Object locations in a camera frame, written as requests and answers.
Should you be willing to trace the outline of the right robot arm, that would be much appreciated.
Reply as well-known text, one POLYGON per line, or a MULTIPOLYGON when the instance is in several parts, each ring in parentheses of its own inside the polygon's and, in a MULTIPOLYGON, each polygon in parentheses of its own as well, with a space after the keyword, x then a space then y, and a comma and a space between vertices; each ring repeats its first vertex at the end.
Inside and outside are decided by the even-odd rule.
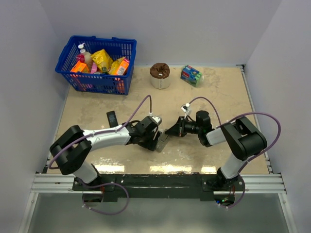
POLYGON ((232 123, 225 123, 217 129, 211 124, 209 112, 200 110, 196 120, 180 116, 177 122, 165 130, 166 135, 184 137, 186 134, 196 134, 200 143, 211 147, 226 142, 231 154, 226 163, 217 171, 216 184, 219 189, 227 191, 234 184, 240 169, 249 157, 259 154, 267 148, 267 140, 255 125, 242 116, 232 123))

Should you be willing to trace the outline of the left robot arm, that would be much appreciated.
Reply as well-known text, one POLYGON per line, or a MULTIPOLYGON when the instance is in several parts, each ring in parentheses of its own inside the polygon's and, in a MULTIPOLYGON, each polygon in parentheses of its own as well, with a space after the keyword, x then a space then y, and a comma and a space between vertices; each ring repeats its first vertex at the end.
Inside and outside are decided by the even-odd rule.
POLYGON ((162 118, 147 116, 141 121, 132 121, 105 130, 82 130, 78 125, 71 126, 51 146, 52 164, 63 175, 73 174, 89 190, 96 190, 103 183, 94 165, 86 162, 88 154, 110 146, 137 144, 150 151, 156 149, 161 132, 158 131, 162 118))

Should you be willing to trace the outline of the beige white remote control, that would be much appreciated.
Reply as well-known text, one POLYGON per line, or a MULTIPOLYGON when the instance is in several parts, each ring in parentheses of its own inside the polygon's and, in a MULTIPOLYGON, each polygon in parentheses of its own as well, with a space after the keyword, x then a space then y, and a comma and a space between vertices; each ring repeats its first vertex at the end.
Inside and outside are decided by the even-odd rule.
POLYGON ((158 142, 157 142, 157 145, 156 145, 155 150, 156 150, 157 152, 162 152, 163 149, 165 148, 165 146, 167 145, 168 140, 169 140, 169 135, 167 135, 167 134, 162 134, 162 135, 158 138, 158 142))

